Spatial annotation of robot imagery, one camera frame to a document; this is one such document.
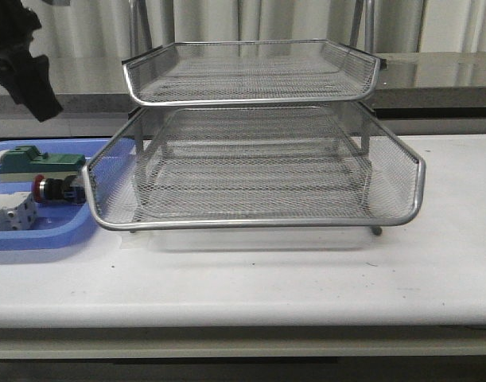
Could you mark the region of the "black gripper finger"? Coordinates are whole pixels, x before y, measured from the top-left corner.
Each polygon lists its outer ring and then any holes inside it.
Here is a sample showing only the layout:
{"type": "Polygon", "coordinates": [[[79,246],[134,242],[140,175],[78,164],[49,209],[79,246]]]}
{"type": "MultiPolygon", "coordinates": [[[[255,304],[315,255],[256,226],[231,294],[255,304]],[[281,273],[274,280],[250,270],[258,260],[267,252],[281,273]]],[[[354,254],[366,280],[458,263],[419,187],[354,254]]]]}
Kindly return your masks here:
{"type": "Polygon", "coordinates": [[[24,105],[44,122],[58,116],[63,108],[50,83],[48,57],[33,57],[29,45],[0,45],[0,85],[16,104],[24,105]]]}

